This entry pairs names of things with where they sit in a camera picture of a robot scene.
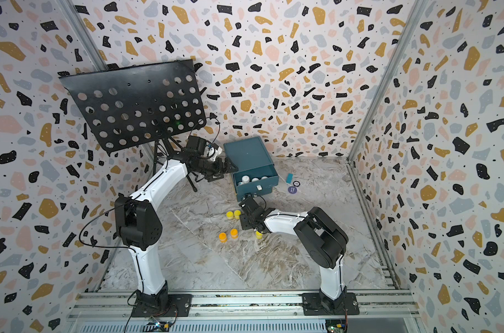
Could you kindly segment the teal drawer cabinet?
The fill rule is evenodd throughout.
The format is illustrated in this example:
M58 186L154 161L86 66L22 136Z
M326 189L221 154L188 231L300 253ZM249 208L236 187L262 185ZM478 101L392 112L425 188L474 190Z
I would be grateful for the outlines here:
M271 194L279 183L279 176L274 162L260 137L229 142L224 144L224 151L238 167L238 172L232 173L232 182L238 202L249 195L264 196ZM237 186L243 176L249 176L250 182Z

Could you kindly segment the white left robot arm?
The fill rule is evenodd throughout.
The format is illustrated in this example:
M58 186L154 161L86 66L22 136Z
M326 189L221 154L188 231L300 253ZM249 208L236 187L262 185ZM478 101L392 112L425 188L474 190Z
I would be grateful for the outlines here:
M163 225L156 209L190 173L200 173L205 180L211 182L237 171L237 166L228 157L218 157L215 160L193 157L187 162L170 159L138 191L115 201L117 235L131 251L138 278L134 311L137 316L165 314L172 304L157 250Z

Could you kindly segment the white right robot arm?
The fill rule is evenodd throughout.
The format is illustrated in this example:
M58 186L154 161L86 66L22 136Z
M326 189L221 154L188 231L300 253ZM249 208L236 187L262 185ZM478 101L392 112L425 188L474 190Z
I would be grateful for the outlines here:
M251 196L241 201L239 206L243 230L296 236L319 266L321 284L317 294L318 305L307 301L305 309L327 314L346 312L346 284L342 266L349 237L326 212L318 207L308 212L283 212L263 207Z

